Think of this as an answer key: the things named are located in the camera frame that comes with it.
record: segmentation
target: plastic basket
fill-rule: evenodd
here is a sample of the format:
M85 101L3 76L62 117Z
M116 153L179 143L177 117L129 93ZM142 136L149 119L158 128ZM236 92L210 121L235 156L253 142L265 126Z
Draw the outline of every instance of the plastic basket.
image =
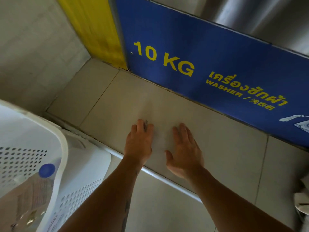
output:
M1 100L0 133L0 198L42 165L61 158L50 202L40 223L34 221L33 231L57 231L102 182L110 164L105 150Z

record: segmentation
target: blue sign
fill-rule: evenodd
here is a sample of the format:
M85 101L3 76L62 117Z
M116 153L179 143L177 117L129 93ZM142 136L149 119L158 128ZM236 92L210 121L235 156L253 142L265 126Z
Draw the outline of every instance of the blue sign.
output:
M309 59L148 0L116 0L130 70L309 147Z

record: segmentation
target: yellow panel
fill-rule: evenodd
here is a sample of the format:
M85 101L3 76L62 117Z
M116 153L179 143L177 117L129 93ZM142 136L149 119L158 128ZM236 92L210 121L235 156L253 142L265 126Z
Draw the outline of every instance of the yellow panel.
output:
M128 69L108 0L58 2L92 56Z

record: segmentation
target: hand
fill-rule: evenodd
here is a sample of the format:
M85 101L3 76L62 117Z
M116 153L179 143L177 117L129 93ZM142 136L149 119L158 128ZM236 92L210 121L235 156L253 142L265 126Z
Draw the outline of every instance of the hand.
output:
M151 144L154 132L153 124L149 124L146 131L144 125L142 119L137 121L137 125L132 125L124 149L124 158L136 160L141 166L146 163L152 153Z
M176 176L186 178L190 171L204 167L202 151L184 123L179 125L179 132L173 127L173 135L176 152L172 155L170 151L165 151L166 166Z

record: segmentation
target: white cartoon drawing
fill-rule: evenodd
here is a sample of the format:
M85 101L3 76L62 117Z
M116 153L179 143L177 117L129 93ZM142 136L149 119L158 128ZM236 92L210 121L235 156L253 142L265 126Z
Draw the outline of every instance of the white cartoon drawing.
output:
M289 117L285 117L285 118L281 118L279 119L279 121L282 122L287 122L290 120L293 120L295 118L298 117L309 117L309 116L304 116L304 115L293 115L293 116L289 116ZM294 124L297 128L304 130L305 132L309 133L309 120L303 121L303 122L299 122Z

